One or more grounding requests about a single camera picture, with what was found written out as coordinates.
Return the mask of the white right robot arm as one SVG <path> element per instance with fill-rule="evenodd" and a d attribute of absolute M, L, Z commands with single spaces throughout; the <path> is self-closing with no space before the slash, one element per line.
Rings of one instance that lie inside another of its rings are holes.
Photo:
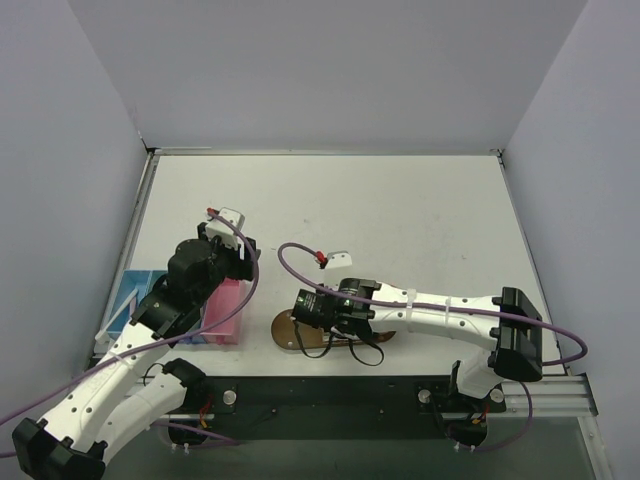
<path fill-rule="evenodd" d="M 457 360 L 454 390 L 483 399 L 503 380 L 537 382 L 543 377 L 540 316 L 519 289 L 498 296 L 451 297 L 403 290 L 392 285 L 345 278 L 336 290 L 301 289 L 293 320 L 327 332 L 331 338 L 372 345 L 386 332 L 448 338 L 476 348 Z"/>

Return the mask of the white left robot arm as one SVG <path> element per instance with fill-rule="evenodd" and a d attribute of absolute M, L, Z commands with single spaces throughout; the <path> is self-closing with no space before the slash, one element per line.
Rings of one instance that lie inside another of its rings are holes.
<path fill-rule="evenodd" d="M 198 236 L 181 242 L 139 303 L 120 336 L 94 368 L 40 419 L 24 418 L 12 432 L 21 470 L 33 479 L 100 479 L 113 457 L 139 433 L 177 408 L 204 402 L 205 375 L 177 359 L 137 393 L 130 390 L 179 341 L 198 334 L 202 308 L 227 279 L 255 283 L 255 242 L 242 232 L 244 218 L 212 212 Z"/>

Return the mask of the oval wooden tray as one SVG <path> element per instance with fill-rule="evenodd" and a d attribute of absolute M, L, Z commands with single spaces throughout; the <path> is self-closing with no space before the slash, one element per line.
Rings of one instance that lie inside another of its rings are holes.
<path fill-rule="evenodd" d="M 296 326 L 291 319 L 292 310 L 280 312 L 271 323 L 274 343 L 286 351 L 320 351 L 329 345 L 329 333 L 305 324 Z"/>

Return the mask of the white toothbrush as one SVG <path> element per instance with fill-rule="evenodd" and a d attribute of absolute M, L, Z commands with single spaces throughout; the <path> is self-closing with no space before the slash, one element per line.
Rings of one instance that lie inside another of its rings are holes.
<path fill-rule="evenodd" d="M 137 299 L 138 289 L 134 288 L 123 300 L 123 302 L 116 308 L 106 325 L 103 326 L 95 335 L 94 339 L 98 344 L 106 344 L 110 340 L 109 331 L 112 325 L 118 321 L 118 319 L 124 314 L 125 311 L 129 311 L 134 301 Z"/>

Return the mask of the pink plastic bin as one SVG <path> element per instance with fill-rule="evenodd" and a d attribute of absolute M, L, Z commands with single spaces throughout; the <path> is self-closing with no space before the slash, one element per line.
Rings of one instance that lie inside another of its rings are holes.
<path fill-rule="evenodd" d="M 226 279 L 210 296 L 205 307 L 202 333 L 206 343 L 215 345 L 237 345 L 240 340 L 242 313 L 236 313 L 224 323 L 219 322 L 233 311 L 245 298 L 245 283 Z"/>

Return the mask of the light blue plastic bin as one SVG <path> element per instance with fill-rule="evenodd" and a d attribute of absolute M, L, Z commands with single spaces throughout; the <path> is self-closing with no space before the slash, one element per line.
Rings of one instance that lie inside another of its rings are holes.
<path fill-rule="evenodd" d="M 105 333 L 110 340 L 117 339 L 130 316 L 150 292 L 165 270 L 125 270 L 108 318 Z"/>

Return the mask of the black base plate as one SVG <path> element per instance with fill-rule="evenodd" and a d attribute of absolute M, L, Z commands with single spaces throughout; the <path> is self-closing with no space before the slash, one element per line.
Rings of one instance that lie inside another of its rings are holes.
<path fill-rule="evenodd" d="M 208 376 L 168 417 L 238 441 L 421 440 L 441 437 L 435 413 L 449 423 L 505 410 L 446 376 Z"/>

